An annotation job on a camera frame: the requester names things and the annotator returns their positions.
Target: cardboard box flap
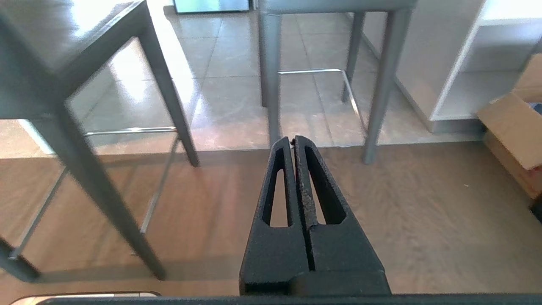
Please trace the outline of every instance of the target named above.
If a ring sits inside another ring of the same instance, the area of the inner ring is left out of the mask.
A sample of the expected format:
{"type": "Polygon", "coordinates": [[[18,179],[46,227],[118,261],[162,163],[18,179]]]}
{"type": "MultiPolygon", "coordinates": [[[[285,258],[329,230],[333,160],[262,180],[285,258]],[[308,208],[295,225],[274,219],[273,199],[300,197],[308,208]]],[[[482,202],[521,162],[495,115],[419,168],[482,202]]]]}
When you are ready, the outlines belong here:
{"type": "Polygon", "coordinates": [[[542,164],[542,116],[517,95],[504,96],[478,117],[523,168],[542,164]]]}
{"type": "Polygon", "coordinates": [[[542,54],[534,54],[525,71],[515,83],[513,92],[525,89],[540,89],[542,93],[542,54]]]}

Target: tile floor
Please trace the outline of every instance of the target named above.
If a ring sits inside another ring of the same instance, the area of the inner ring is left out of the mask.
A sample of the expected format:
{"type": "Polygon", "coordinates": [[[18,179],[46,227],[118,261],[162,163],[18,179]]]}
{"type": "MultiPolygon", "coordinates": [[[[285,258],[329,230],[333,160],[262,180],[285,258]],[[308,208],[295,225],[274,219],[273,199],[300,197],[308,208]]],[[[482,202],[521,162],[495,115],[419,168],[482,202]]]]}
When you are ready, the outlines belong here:
{"type": "MultiPolygon", "coordinates": [[[[260,106],[257,15],[176,15],[169,0],[149,0],[149,6],[196,148],[268,147],[267,115],[260,106]]],[[[281,68],[344,68],[349,31],[345,14],[284,16],[281,68]]],[[[362,46],[352,86],[365,122],[377,67],[368,47],[362,46]]],[[[103,95],[93,97],[82,108],[74,106],[85,130],[171,125],[137,40],[129,42],[104,69],[111,80],[103,95]]],[[[350,105],[340,101],[341,92],[339,74],[281,76],[282,133],[307,136],[321,147],[362,145],[360,120],[350,105]]],[[[0,121],[0,125],[0,157],[45,155],[16,122],[0,121]]],[[[394,88],[379,142],[478,138],[476,134],[429,133],[399,89],[394,88]]],[[[124,154],[166,152],[172,139],[172,135],[162,134],[91,140],[100,154],[124,154]]]]}

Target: gray metal bar stool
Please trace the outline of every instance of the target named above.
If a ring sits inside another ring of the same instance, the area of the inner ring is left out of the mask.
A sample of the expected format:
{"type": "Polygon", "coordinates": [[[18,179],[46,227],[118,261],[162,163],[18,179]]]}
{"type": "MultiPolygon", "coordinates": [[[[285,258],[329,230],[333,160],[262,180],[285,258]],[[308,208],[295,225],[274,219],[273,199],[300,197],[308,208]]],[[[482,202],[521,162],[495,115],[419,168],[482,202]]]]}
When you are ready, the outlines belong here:
{"type": "Polygon", "coordinates": [[[350,100],[357,107],[350,88],[350,82],[356,66],[364,15],[368,11],[382,11],[388,13],[388,19],[373,95],[369,127],[365,139],[364,162],[366,164],[372,163],[375,159],[378,135],[388,106],[388,97],[395,79],[397,64],[410,22],[410,15],[416,2],[417,0],[259,0],[260,82],[262,106],[267,107],[268,113],[270,143],[272,144],[280,138],[279,74],[340,72],[345,80],[343,101],[350,100]],[[279,71],[281,15],[323,12],[354,12],[346,70],[330,68],[279,71]]]}
{"type": "Polygon", "coordinates": [[[40,273],[21,256],[41,215],[68,171],[158,278],[165,270],[144,237],[180,140],[199,165],[184,111],[146,1],[4,0],[0,2],[0,119],[27,119],[66,166],[18,247],[0,238],[0,267],[22,281],[40,273]],[[131,37],[138,37],[174,126],[128,128],[84,134],[65,101],[131,37]],[[171,154],[141,228],[130,215],[87,138],[109,134],[176,132],[171,154]]]}

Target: stool leg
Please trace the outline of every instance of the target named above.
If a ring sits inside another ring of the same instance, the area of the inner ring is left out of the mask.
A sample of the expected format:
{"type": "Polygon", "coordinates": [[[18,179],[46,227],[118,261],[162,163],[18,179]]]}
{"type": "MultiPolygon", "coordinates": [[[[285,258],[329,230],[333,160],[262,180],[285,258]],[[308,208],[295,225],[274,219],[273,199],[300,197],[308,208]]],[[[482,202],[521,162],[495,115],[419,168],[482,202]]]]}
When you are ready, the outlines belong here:
{"type": "Polygon", "coordinates": [[[382,55],[380,56],[380,68],[378,69],[369,118],[369,128],[365,138],[365,154],[363,157],[365,164],[371,164],[375,160],[378,135],[388,107],[390,91],[393,88],[397,64],[407,35],[411,13],[411,10],[408,9],[388,13],[382,55]]]}
{"type": "Polygon", "coordinates": [[[267,107],[269,145],[280,138],[280,15],[260,13],[260,84],[262,106],[267,107]]]}
{"type": "MultiPolygon", "coordinates": [[[[348,62],[346,63],[346,77],[348,82],[352,83],[354,77],[354,69],[356,67],[356,61],[358,60],[359,44],[362,41],[362,29],[363,20],[365,19],[365,12],[355,12],[354,20],[352,22],[352,31],[350,32],[350,47],[348,49],[348,62]]],[[[343,87],[343,103],[347,103],[349,99],[348,90],[346,85],[343,87]]]]}
{"type": "Polygon", "coordinates": [[[38,270],[22,256],[18,256],[17,259],[9,259],[12,251],[13,248],[8,242],[0,237],[0,268],[23,282],[35,281],[40,276],[38,270]]]}
{"type": "Polygon", "coordinates": [[[134,252],[158,279],[164,279],[164,268],[68,110],[59,108],[31,122],[134,252]]]}
{"type": "Polygon", "coordinates": [[[184,110],[180,105],[179,96],[171,80],[171,74],[167,68],[158,38],[156,37],[154,26],[152,22],[149,23],[149,26],[139,35],[139,42],[143,47],[149,66],[151,66],[152,73],[160,88],[171,120],[177,128],[178,137],[183,142],[188,160],[192,166],[199,166],[198,155],[194,149],[194,143],[190,135],[190,128],[186,123],[184,110]]]}

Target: wooden floor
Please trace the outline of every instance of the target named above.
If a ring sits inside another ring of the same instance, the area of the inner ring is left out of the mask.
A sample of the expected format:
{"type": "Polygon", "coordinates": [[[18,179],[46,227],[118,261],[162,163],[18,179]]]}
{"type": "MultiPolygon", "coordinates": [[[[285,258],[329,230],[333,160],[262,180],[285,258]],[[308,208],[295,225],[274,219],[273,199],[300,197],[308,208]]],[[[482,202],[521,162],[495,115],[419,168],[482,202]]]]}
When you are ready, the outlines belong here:
{"type": "MultiPolygon", "coordinates": [[[[481,143],[322,149],[333,176],[385,268],[394,293],[542,293],[542,225],[530,200],[481,143]]],[[[24,255],[44,276],[26,284],[0,273],[0,304],[26,295],[157,291],[236,295],[238,272],[267,151],[202,152],[173,164],[147,233],[169,273],[150,276],[71,179],[24,255]]],[[[164,155],[106,158],[108,172],[142,221],[164,155]]],[[[13,244],[59,172],[50,159],[0,160],[0,233],[13,244]]],[[[284,199],[273,221],[283,222],[284,199]]]]}

